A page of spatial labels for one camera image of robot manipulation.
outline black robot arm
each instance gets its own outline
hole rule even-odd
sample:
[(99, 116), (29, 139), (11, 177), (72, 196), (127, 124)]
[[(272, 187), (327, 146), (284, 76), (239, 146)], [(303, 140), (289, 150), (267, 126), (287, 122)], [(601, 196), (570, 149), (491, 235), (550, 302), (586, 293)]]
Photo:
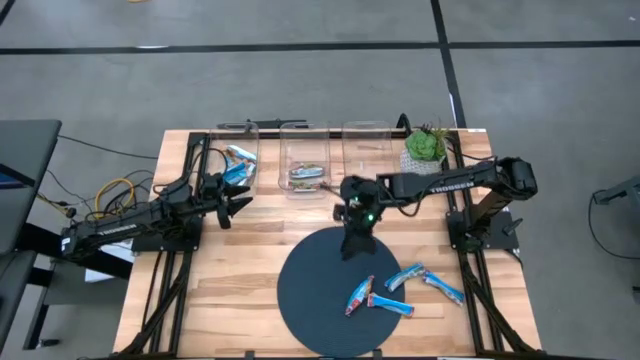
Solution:
[(531, 165), (520, 158), (482, 161), (429, 175), (379, 174), (375, 181), (358, 176), (345, 178), (340, 185), (345, 205), (334, 208), (334, 219), (345, 225), (343, 259), (361, 251), (375, 252), (372, 231), (386, 208), (395, 207), (407, 216), (415, 216), (419, 208), (413, 213), (404, 208), (415, 203), (419, 206), (424, 197), (432, 194), (472, 187), (492, 190), (480, 203), (465, 209), (462, 221), (457, 224), (457, 230), (475, 239), (476, 244), (488, 233), (494, 215), (512, 200), (529, 199), (538, 191)]
[(194, 216), (216, 211), (220, 226), (228, 229), (231, 227), (229, 216), (252, 200), (250, 197), (233, 199), (249, 191), (249, 187), (229, 185), (220, 173), (205, 174), (201, 184), (194, 192), (186, 179), (178, 179), (165, 186), (155, 200), (138, 204), (135, 209), (99, 220), (85, 220), (64, 229), (62, 254), (79, 259), (103, 245), (140, 237), (150, 238), (157, 244), (157, 248), (149, 250), (180, 249), (184, 232)]

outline black desk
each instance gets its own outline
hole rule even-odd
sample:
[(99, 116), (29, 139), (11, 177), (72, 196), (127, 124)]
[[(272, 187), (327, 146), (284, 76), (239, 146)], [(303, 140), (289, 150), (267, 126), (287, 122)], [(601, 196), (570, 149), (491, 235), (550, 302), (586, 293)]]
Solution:
[[(61, 125), (59, 120), (0, 121), (0, 164), (35, 180), (33, 187), (0, 189), (0, 349), (4, 347), (27, 283), (43, 286), (46, 290), (51, 284), (61, 284), (68, 293), (74, 289), (69, 279), (77, 276), (69, 275), (73, 272), (66, 270), (83, 270), (76, 265), (122, 279), (128, 279), (131, 272), (130, 263), (102, 252), (75, 261), (75, 264), (68, 263), (62, 257), (58, 234), (26, 223)], [(38, 253), (64, 261), (58, 268), (65, 271), (55, 276), (55, 266), (50, 270), (33, 267)], [(57, 293), (43, 291), (24, 349), (34, 349), (38, 345), (48, 305), (53, 301), (46, 300), (55, 298)]]

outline potted plant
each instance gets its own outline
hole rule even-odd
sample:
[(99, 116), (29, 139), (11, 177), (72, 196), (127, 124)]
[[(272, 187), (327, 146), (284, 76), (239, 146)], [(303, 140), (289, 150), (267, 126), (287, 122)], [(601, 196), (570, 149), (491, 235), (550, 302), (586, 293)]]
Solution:
[(409, 135), (400, 157), (402, 171), (418, 174), (440, 171), (440, 164), (447, 156), (448, 133), (446, 129), (423, 125)]

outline gray floor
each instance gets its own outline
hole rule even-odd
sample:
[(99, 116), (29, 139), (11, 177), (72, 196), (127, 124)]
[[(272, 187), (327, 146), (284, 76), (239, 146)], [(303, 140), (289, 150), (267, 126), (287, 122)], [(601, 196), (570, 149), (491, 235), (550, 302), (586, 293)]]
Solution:
[[(640, 38), (636, 1), (446, 0), (442, 8), (450, 41)], [(0, 47), (436, 38), (429, 2), (418, 0), (17, 0), (0, 28)], [(636, 359), (640, 305), (630, 287), (640, 285), (640, 263), (599, 250), (586, 210), (591, 192), (640, 172), (640, 48), (457, 50), (453, 60), (468, 126), (488, 128), (498, 155), (522, 156), (536, 171), (539, 195), (511, 207), (525, 218), (522, 256), (545, 349)], [(0, 79), (0, 119), (58, 118), (64, 134), (150, 155), (165, 129), (246, 118), (393, 123), (406, 112), (414, 123), (453, 121), (437, 50), (1, 56)], [(88, 197), (115, 176), (154, 167), (63, 141), (50, 165)], [(73, 200), (48, 176), (42, 191)], [(640, 225), (626, 210), (625, 202), (597, 207), (594, 227), (609, 248), (640, 255)], [(41, 204), (30, 220), (65, 225)], [(63, 344), (22, 352), (37, 296), (28, 288), (2, 359), (109, 352), (120, 303), (52, 308), (44, 335)]]

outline butcher block tabletop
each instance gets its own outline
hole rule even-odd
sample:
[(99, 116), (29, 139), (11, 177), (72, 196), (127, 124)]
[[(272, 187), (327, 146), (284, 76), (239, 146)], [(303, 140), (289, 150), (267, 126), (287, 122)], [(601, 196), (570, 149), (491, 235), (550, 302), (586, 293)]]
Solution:
[[(154, 184), (166, 184), (182, 174), (191, 131), (165, 132)], [(456, 131), (463, 153), (474, 157), (491, 155), (486, 131)], [(331, 182), (339, 185), (345, 174), (342, 140), (328, 141)], [(404, 140), (393, 139), (391, 144), (392, 159), (399, 171)], [(452, 154), (449, 155), (450, 164), (455, 164)], [(211, 161), (218, 161), (216, 156), (219, 155), (212, 152)], [(247, 350), (255, 351), (258, 357), (317, 356), (287, 329), (278, 309), (276, 287), (282, 265), (298, 242), (316, 230), (340, 226), (332, 219), (333, 206), (340, 199), (329, 193), (310, 200), (288, 198), (278, 185), (279, 162), (280, 140), (261, 139), (257, 179), (251, 191), (253, 201), (231, 220), (229, 230), (220, 228), (215, 214), (204, 218), (200, 248), (193, 253), (178, 357), (244, 357)], [(466, 160), (466, 165), (473, 163)], [(472, 189), (474, 202), (488, 192)], [(462, 289), (458, 257), (449, 246), (446, 211), (447, 198), (442, 194), (424, 198), (414, 218), (387, 209), (374, 234), (391, 249), (401, 267), (420, 261), (445, 282)], [(135, 259), (114, 351), (126, 347), (140, 331), (157, 255), (142, 253)], [(520, 263), (502, 250), (486, 250), (485, 256), (497, 307), (525, 342), (539, 348)], [(180, 262), (178, 255), (175, 273)], [(157, 270), (149, 314), (157, 303), (163, 268), (159, 266)], [(384, 356), (474, 354), (466, 305), (454, 304), (438, 289), (421, 281), (408, 281), (404, 286), (406, 302), (415, 307), (415, 312), (412, 318), (402, 318), (380, 346)], [(484, 345), (490, 348), (488, 321), (479, 302), (478, 312)], [(172, 319), (173, 306), (165, 317), (160, 351), (168, 349)]]

